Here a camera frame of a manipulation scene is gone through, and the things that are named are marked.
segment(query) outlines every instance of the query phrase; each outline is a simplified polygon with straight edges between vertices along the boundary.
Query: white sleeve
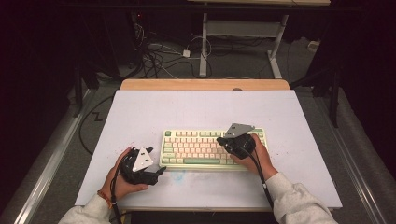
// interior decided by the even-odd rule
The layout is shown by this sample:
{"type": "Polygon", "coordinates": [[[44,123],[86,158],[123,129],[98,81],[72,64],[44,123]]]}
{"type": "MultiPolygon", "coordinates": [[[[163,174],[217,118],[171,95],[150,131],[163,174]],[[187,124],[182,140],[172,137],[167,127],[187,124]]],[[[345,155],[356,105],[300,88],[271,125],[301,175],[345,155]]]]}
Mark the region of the white sleeve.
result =
{"type": "Polygon", "coordinates": [[[59,223],[108,224],[110,214],[106,200],[95,194],[84,207],[75,206],[69,209],[59,223]]]}
{"type": "Polygon", "coordinates": [[[266,181],[279,223],[336,223],[329,209],[302,184],[291,184],[281,173],[266,181]]]}

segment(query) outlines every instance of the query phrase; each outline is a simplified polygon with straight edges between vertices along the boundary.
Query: controller cable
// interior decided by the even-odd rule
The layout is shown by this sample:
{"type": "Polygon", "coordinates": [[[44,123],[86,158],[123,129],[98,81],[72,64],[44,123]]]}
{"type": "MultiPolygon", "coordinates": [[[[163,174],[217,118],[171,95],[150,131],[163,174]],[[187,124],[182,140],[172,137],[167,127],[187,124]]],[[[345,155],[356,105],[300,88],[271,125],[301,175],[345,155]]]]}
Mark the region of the controller cable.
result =
{"type": "Polygon", "coordinates": [[[117,166],[117,169],[116,169],[116,173],[114,174],[114,177],[113,177],[113,179],[111,180],[111,183],[110,183],[111,203],[112,203],[112,207],[113,207],[113,210],[114,210],[114,214],[116,216],[116,220],[117,220],[117,222],[119,224],[122,224],[122,222],[121,222],[120,210],[119,210],[119,207],[117,206],[116,183],[117,183],[117,177],[120,175],[119,172],[120,172],[121,164],[122,164],[122,162],[125,160],[125,158],[127,156],[128,155],[125,155],[120,160],[120,163],[119,163],[119,165],[117,166]]]}
{"type": "Polygon", "coordinates": [[[239,149],[241,149],[245,154],[247,154],[254,162],[254,164],[256,165],[257,171],[259,172],[259,177],[260,180],[262,181],[262,187],[264,188],[264,192],[265,192],[265,196],[267,197],[268,203],[271,206],[271,209],[274,210],[274,202],[272,201],[270,192],[268,191],[267,185],[265,184],[265,180],[264,180],[264,175],[262,174],[262,168],[260,165],[260,160],[259,160],[259,155],[257,154],[256,148],[254,148],[254,152],[256,153],[257,156],[257,161],[254,159],[254,157],[248,153],[244,148],[238,146],[239,149]]]}

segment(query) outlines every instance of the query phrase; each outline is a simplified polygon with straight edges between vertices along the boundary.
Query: white tabletop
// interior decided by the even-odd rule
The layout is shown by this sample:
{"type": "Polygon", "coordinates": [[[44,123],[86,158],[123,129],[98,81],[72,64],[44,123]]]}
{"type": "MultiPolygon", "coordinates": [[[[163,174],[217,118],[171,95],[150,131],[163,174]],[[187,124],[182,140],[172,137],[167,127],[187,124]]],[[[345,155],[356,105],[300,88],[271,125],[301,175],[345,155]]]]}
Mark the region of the white tabletop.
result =
{"type": "MultiPolygon", "coordinates": [[[[118,91],[76,205],[102,187],[127,147],[154,147],[163,130],[215,129],[232,123],[264,128],[275,168],[303,183],[330,208],[342,207],[294,91],[118,91]]],[[[155,186],[119,202],[133,210],[265,211],[260,179],[249,172],[166,171],[155,186]]]]}

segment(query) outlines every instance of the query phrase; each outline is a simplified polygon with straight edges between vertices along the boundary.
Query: space bar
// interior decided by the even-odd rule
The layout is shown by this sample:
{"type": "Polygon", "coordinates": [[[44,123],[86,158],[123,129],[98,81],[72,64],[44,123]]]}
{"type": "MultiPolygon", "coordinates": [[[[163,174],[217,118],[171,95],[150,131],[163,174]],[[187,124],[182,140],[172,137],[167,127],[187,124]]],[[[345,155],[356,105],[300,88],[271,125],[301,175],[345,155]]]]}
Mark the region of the space bar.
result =
{"type": "Polygon", "coordinates": [[[184,159],[185,164],[219,164],[219,159],[184,159]]]}

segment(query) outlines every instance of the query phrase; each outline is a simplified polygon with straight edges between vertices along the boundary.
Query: hand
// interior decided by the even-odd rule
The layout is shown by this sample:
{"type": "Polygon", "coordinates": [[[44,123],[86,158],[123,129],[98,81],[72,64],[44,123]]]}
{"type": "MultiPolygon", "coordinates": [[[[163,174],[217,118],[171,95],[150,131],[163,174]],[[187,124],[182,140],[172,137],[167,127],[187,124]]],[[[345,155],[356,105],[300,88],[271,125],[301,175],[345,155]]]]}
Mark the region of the hand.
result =
{"type": "MultiPolygon", "coordinates": [[[[262,174],[264,175],[264,179],[267,180],[271,176],[275,175],[277,173],[277,170],[272,165],[270,155],[268,154],[268,151],[265,148],[265,146],[260,141],[259,136],[257,136],[257,134],[254,133],[251,135],[251,137],[254,139],[254,142],[256,143],[255,150],[256,150],[259,158],[257,158],[255,151],[253,151],[251,153],[251,155],[253,156],[253,158],[256,160],[257,163],[259,163],[259,161],[260,161],[260,165],[262,168],[262,174]]],[[[259,173],[257,171],[256,165],[254,164],[253,160],[250,157],[246,157],[242,160],[237,158],[235,155],[230,155],[230,157],[236,163],[244,165],[250,172],[252,172],[256,175],[259,173]]]]}
{"type": "MultiPolygon", "coordinates": [[[[105,184],[102,186],[101,191],[107,196],[108,199],[111,199],[111,191],[110,191],[111,180],[114,178],[114,174],[116,173],[120,161],[126,154],[128,154],[130,150],[131,148],[128,147],[121,155],[119,155],[116,164],[114,165],[113,168],[110,169],[110,171],[107,174],[105,184]]],[[[137,185],[130,184],[125,181],[122,175],[118,175],[116,182],[116,190],[115,190],[116,199],[120,200],[129,193],[138,192],[148,188],[149,185],[146,184],[137,184],[137,185]]]]}

